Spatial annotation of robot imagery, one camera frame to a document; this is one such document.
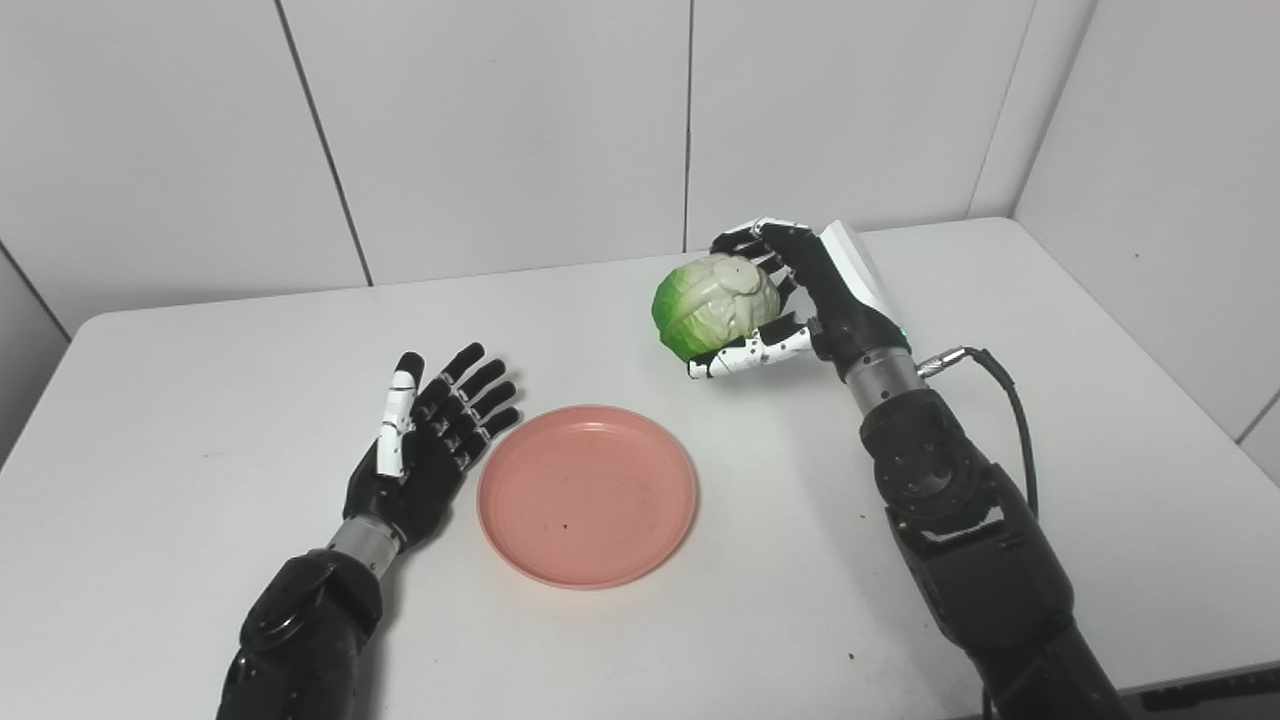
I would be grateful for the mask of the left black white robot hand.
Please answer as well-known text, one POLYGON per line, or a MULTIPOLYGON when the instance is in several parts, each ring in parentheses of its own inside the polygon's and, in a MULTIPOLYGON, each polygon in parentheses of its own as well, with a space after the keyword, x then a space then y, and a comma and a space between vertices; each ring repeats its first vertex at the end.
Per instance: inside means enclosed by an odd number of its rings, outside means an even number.
POLYGON ((520 420, 516 384, 484 345, 462 347, 439 372, 425 368, 416 352, 401 356, 342 512, 381 523, 402 550, 440 529, 470 469, 520 420))

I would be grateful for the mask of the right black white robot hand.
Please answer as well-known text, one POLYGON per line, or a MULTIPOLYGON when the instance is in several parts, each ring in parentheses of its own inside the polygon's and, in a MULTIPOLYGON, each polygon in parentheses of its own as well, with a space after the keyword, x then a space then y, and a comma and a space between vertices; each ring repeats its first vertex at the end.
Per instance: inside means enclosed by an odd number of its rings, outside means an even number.
POLYGON ((864 247, 850 231, 823 236, 804 224, 764 217, 717 236, 710 250, 746 259, 768 275, 780 272, 780 301, 785 304, 795 290, 804 290, 814 313, 805 320, 785 314, 741 340, 695 356, 686 364, 695 380, 808 352, 832 363, 844 377, 873 350, 910 348, 905 331, 877 293, 879 279, 861 255, 864 247))

